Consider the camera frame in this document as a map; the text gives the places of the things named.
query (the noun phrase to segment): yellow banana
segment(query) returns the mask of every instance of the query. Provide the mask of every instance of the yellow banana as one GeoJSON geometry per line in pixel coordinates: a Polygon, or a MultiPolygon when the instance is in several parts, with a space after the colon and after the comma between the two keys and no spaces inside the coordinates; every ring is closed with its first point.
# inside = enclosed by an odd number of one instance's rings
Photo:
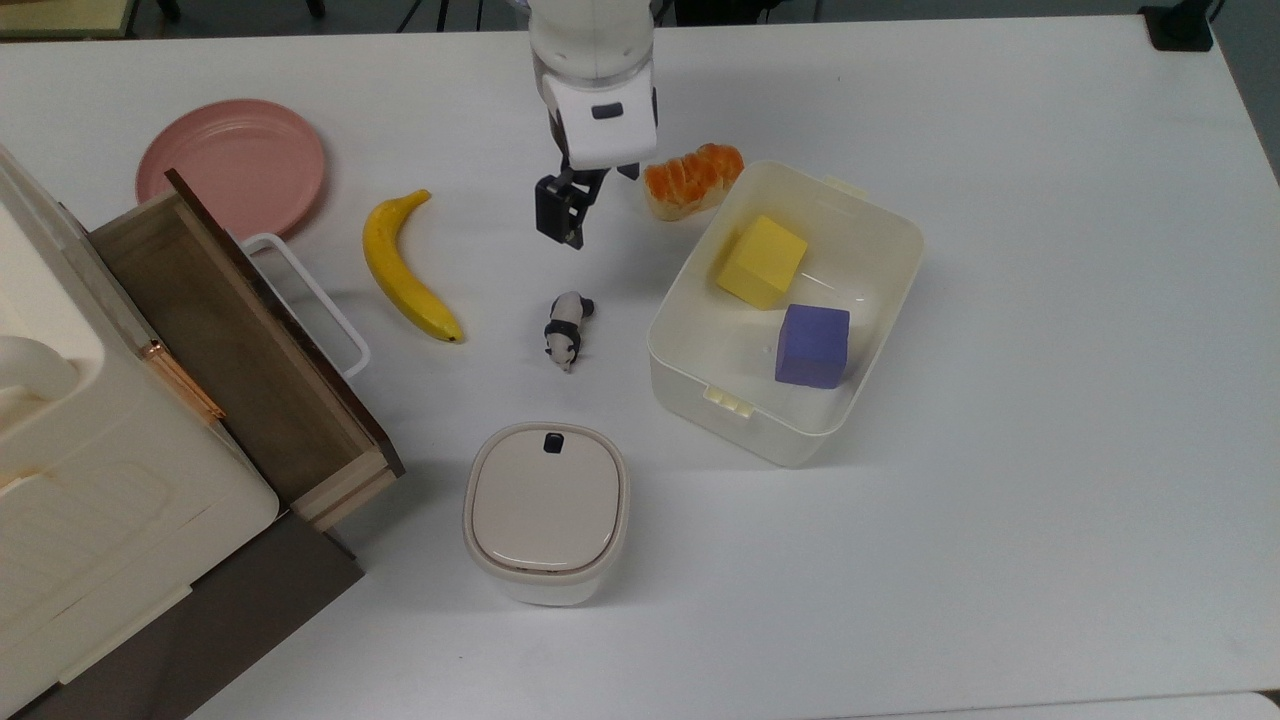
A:
{"type": "Polygon", "coordinates": [[[462,328],[453,313],[428,290],[404,264],[396,240],[401,225],[415,208],[431,199],[431,193],[419,190],[404,197],[380,202],[365,220],[365,263],[387,297],[396,307],[422,331],[444,342],[462,342],[462,328]]]}

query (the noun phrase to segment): white basket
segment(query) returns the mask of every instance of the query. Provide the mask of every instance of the white basket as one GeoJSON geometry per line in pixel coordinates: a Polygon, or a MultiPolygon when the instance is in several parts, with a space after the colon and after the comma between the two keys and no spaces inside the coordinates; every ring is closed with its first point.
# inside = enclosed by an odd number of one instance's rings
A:
{"type": "Polygon", "coordinates": [[[780,163],[753,163],[649,328],[658,401],[785,466],[808,460],[849,418],[924,252],[924,237],[910,220],[837,184],[780,163]],[[791,288],[773,310],[756,310],[716,284],[730,241],[762,214],[809,243],[791,288]],[[778,331],[790,304],[849,310],[849,364],[835,389],[773,379],[778,331]]]}

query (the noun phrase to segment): yellow cube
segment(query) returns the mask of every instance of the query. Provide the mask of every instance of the yellow cube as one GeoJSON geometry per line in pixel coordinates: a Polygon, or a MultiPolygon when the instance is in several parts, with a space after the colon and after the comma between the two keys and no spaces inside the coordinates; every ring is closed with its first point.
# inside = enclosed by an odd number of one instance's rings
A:
{"type": "Polygon", "coordinates": [[[737,238],[716,284],[759,310],[768,310],[791,287],[808,247],[808,242],[760,215],[737,238]]]}

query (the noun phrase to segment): orange pastry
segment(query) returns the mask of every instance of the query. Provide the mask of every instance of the orange pastry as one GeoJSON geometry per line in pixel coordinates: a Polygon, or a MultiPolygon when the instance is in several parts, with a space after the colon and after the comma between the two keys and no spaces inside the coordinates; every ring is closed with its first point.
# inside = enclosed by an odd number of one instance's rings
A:
{"type": "Polygon", "coordinates": [[[663,220],[714,208],[742,174],[742,154],[732,145],[707,143],[696,151],[644,169],[644,196],[663,220]]]}

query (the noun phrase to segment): toy panda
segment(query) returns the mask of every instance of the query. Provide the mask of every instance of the toy panda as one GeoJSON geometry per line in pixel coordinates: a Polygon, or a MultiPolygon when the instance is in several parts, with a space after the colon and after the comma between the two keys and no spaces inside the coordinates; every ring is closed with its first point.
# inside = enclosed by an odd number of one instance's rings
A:
{"type": "Polygon", "coordinates": [[[552,302],[552,322],[543,328],[543,337],[547,338],[547,354],[566,373],[577,360],[579,348],[582,346],[579,328],[593,313],[595,302],[577,292],[566,292],[552,302]]]}

